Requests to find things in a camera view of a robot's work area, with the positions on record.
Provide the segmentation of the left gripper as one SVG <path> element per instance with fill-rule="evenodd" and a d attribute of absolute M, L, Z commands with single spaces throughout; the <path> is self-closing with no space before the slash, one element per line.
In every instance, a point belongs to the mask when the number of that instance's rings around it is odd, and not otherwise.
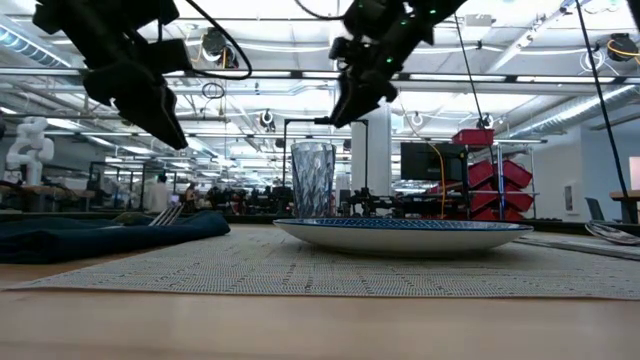
<path fill-rule="evenodd" d="M 151 57 L 142 61 L 84 60 L 83 85 L 103 104 L 114 104 L 119 115 L 175 150 L 188 146 L 175 114 L 176 96 L 164 74 L 175 70 L 172 60 Z"/>

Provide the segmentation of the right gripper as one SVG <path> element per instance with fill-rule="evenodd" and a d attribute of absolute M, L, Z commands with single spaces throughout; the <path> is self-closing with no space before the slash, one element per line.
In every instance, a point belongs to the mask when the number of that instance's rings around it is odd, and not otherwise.
<path fill-rule="evenodd" d="M 373 42 L 365 42 L 362 36 L 336 37 L 329 58 L 342 63 L 338 77 L 340 95 L 331 114 L 315 118 L 314 122 L 342 128 L 377 109 L 382 98 L 393 102 L 398 90 L 390 79 L 400 68 L 394 54 L 399 39 L 398 29 L 386 31 Z"/>

